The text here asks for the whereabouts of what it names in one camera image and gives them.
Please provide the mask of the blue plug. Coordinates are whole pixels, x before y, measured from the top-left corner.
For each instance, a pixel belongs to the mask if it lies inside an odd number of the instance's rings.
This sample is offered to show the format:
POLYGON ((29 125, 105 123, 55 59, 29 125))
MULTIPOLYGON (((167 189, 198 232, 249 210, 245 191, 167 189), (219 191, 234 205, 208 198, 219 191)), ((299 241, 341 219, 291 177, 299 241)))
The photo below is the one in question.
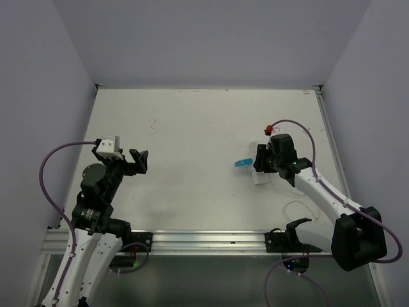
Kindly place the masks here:
POLYGON ((252 158, 240 159, 234 163, 234 166, 237 168, 247 167, 247 166, 252 166, 252 165, 253 165, 252 158))

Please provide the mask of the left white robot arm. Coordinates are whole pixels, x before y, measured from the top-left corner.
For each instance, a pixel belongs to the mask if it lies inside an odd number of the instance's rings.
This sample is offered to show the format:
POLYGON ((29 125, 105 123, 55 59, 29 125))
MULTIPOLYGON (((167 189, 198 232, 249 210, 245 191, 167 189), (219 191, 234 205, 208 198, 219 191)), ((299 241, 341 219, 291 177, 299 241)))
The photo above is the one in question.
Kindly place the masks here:
POLYGON ((148 152, 131 149, 133 162, 128 162, 121 149, 103 150, 104 144, 101 139, 93 142, 97 163, 82 172, 72 216, 61 215, 70 234, 56 277, 40 306, 91 306, 117 253, 151 251, 145 240, 133 236, 129 222, 111 217, 112 201, 123 178, 147 172, 148 152))

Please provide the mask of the white power strip socket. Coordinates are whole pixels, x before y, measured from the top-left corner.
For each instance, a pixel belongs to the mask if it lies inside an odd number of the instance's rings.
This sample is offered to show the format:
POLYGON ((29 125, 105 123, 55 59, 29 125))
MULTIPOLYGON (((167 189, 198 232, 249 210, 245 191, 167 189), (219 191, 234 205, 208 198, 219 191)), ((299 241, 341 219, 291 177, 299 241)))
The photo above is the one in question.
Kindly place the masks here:
POLYGON ((252 162, 248 165, 247 169, 251 173, 252 181, 254 185, 266 185, 270 183, 270 175, 262 172, 257 172, 254 168, 254 163, 256 162, 256 152, 259 145, 258 141, 253 141, 249 144, 250 158, 252 162))

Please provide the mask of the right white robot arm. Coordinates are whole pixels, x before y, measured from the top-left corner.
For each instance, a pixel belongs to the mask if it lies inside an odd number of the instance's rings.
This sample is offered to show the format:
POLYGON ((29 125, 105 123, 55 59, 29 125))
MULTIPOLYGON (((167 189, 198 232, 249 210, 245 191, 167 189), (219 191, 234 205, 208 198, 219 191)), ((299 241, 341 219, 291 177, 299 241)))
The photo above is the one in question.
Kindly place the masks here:
POLYGON ((345 271, 374 262, 387 254, 380 213, 348 199, 316 171, 309 159, 299 158, 289 134, 274 134, 266 144, 256 144, 255 173, 276 173, 306 195, 328 217, 331 228, 313 226, 301 218, 286 225, 284 242, 299 251, 310 245, 331 253, 345 271))

